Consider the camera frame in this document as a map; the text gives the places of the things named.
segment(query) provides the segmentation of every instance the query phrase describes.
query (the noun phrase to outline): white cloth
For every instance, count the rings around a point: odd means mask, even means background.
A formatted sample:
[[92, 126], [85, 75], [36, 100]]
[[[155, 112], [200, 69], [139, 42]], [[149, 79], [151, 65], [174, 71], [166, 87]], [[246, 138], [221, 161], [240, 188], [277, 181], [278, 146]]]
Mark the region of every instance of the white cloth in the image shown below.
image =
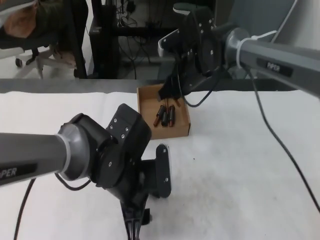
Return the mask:
[[[300, 91], [261, 92], [271, 126], [299, 163], [320, 201], [320, 102]], [[203, 93], [188, 96], [197, 102]], [[0, 94], [0, 132], [55, 134], [84, 113], [106, 127], [117, 107], [137, 110], [132, 93]], [[263, 123], [253, 92], [214, 92], [189, 108], [189, 137], [153, 140], [170, 147], [173, 189], [150, 198], [153, 221], [141, 240], [318, 240], [318, 214], [296, 169]], [[71, 182], [79, 186], [86, 179]], [[0, 188], [0, 239], [14, 236], [28, 182]], [[18, 240], [127, 239], [119, 201], [93, 183], [67, 190], [53, 175], [38, 178]]]

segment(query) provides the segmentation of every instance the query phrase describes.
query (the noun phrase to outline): person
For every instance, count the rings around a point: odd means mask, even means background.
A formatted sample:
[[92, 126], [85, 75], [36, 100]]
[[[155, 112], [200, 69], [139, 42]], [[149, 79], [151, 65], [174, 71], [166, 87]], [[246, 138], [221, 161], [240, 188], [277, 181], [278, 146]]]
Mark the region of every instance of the person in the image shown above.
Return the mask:
[[[11, 14], [2, 28], [7, 35], [16, 38], [38, 38], [46, 33], [58, 32], [58, 43], [50, 46], [53, 48], [53, 56], [76, 66], [63, 1], [38, 0], [34, 5]], [[86, 0], [70, 1], [74, 9], [77, 40], [82, 46], [89, 12], [88, 5]]]

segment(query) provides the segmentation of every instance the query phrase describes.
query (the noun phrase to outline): gray robotic arm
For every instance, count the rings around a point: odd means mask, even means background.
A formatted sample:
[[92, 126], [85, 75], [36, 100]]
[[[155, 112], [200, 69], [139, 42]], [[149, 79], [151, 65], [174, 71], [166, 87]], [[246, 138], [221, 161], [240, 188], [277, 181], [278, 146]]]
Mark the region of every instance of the gray robotic arm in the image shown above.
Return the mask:
[[50, 173], [77, 180], [88, 176], [89, 164], [88, 137], [74, 124], [57, 135], [0, 133], [0, 186]]
[[[234, 63], [241, 41], [249, 38], [241, 28], [226, 40], [224, 57]], [[257, 70], [295, 89], [320, 96], [320, 51], [248, 39], [239, 52], [240, 64]]]
[[249, 39], [248, 31], [232, 23], [215, 27], [213, 17], [208, 8], [199, 8], [159, 41], [161, 49], [174, 54], [179, 68], [159, 91], [159, 99], [210, 90], [218, 79], [237, 81], [225, 70], [236, 64], [320, 96], [320, 51]]

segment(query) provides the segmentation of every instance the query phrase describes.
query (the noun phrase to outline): open cardboard box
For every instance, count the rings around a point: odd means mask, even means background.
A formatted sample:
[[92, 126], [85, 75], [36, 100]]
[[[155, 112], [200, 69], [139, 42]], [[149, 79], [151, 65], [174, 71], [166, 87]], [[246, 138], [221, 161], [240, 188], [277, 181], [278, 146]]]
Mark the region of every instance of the open cardboard box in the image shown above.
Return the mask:
[[138, 111], [151, 128], [151, 139], [168, 139], [188, 136], [191, 123], [188, 108], [182, 98], [178, 100], [180, 107], [177, 106], [172, 98], [168, 99], [168, 106], [174, 105], [175, 107], [174, 126], [164, 127], [161, 125], [160, 121], [158, 126], [154, 127], [154, 121], [160, 106], [166, 105], [165, 100], [157, 100], [157, 94], [161, 87], [162, 84], [137, 88]]

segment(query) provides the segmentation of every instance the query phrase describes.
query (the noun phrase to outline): cable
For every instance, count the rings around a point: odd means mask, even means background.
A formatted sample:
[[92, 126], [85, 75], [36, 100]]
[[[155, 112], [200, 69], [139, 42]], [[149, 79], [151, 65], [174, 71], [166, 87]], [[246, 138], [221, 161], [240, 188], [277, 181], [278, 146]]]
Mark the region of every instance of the cable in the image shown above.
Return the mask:
[[134, 55], [132, 54], [132, 50], [131, 50], [131, 47], [130, 47], [130, 43], [129, 43], [129, 38], [128, 37], [126, 37], [126, 42], [128, 43], [128, 48], [129, 48], [129, 51], [130, 51], [130, 54], [131, 54], [131, 59], [132, 59], [132, 64], [133, 64], [133, 69], [134, 69], [134, 79], [137, 79], [136, 64], [135, 64], [135, 60], [133, 59]]
[[67, 189], [71, 190], [71, 191], [79, 191], [81, 189], [84, 189], [86, 186], [89, 185], [89, 183], [91, 183], [90, 180], [88, 180], [85, 184], [78, 186], [78, 187], [73, 187], [73, 186], [69, 186], [63, 179], [61, 176], [59, 176], [59, 174], [55, 173], [56, 178], [60, 181], [60, 183], [62, 183]]
[[26, 188], [26, 191], [25, 191], [25, 194], [24, 194], [24, 197], [23, 197], [21, 206], [20, 206], [18, 218], [17, 218], [17, 220], [16, 220], [16, 225], [15, 225], [15, 231], [14, 231], [13, 240], [17, 240], [17, 238], [18, 238], [18, 233], [19, 233], [19, 227], [20, 227], [20, 223], [21, 223], [22, 214], [23, 214], [23, 212], [24, 212], [25, 205], [26, 205], [26, 202], [27, 202], [29, 193], [30, 193], [30, 191], [31, 191], [32, 186], [33, 186], [34, 183], [35, 183], [35, 180], [36, 180], [35, 178], [34, 178], [34, 179], [31, 179], [31, 181], [30, 181], [29, 184], [28, 184], [28, 187]]
[[168, 3], [168, 0], [165, 0], [163, 11], [162, 11], [162, 16], [161, 16], [161, 21], [160, 21], [160, 27], [162, 26], [162, 22], [163, 22], [165, 13], [166, 13], [167, 3]]
[[308, 181], [307, 179], [305, 178], [303, 172], [301, 171], [298, 163], [296, 162], [295, 158], [292, 156], [291, 152], [288, 150], [288, 148], [286, 147], [286, 145], [282, 142], [282, 140], [278, 137], [278, 135], [275, 133], [275, 131], [272, 129], [272, 127], [270, 126], [267, 118], [266, 118], [266, 115], [265, 115], [265, 111], [264, 111], [264, 108], [262, 106], [262, 103], [261, 103], [261, 100], [260, 100], [260, 96], [259, 96], [259, 93], [258, 93], [258, 90], [257, 90], [257, 86], [256, 86], [256, 83], [255, 83], [255, 78], [254, 76], [252, 75], [251, 71], [248, 70], [247, 68], [243, 68], [246, 73], [250, 76], [251, 78], [251, 81], [252, 81], [252, 85], [253, 85], [253, 90], [254, 90], [254, 93], [255, 93], [255, 97], [256, 97], [256, 101], [258, 103], [258, 106], [259, 106], [259, 109], [260, 109], [260, 112], [261, 112], [261, 115], [262, 115], [262, 118], [263, 118], [263, 121], [266, 125], [266, 127], [269, 129], [270, 133], [274, 136], [274, 138], [277, 140], [277, 142], [280, 144], [280, 146], [283, 148], [283, 150], [285, 151], [285, 153], [288, 155], [288, 157], [290, 158], [290, 160], [292, 161], [293, 165], [295, 166], [296, 170], [298, 171], [307, 191], [309, 192], [310, 194], [310, 197], [312, 198], [312, 201], [316, 207], [316, 209], [318, 210], [318, 212], [320, 213], [320, 206], [317, 202], [317, 199], [314, 195], [314, 193], [312, 192], [309, 184], [308, 184]]
[[178, 78], [178, 85], [179, 85], [179, 91], [180, 91], [180, 95], [183, 98], [184, 102], [191, 108], [197, 108], [199, 107], [208, 97], [209, 95], [213, 92], [213, 90], [215, 90], [215, 88], [217, 87], [218, 83], [220, 82], [220, 78], [218, 78], [216, 80], [216, 82], [214, 83], [214, 85], [212, 86], [212, 88], [208, 91], [208, 93], [201, 99], [201, 101], [197, 104], [191, 104], [190, 102], [188, 102], [188, 100], [186, 99], [186, 97], [183, 95], [182, 93], [182, 89], [181, 89], [181, 85], [180, 85], [180, 77], [179, 77], [179, 70], [178, 70], [178, 65], [176, 66], [177, 69], [177, 78]]
[[88, 32], [87, 26], [85, 26], [85, 30], [86, 30], [86, 33], [88, 34], [88, 36], [90, 36], [90, 35], [89, 35], [89, 32]]

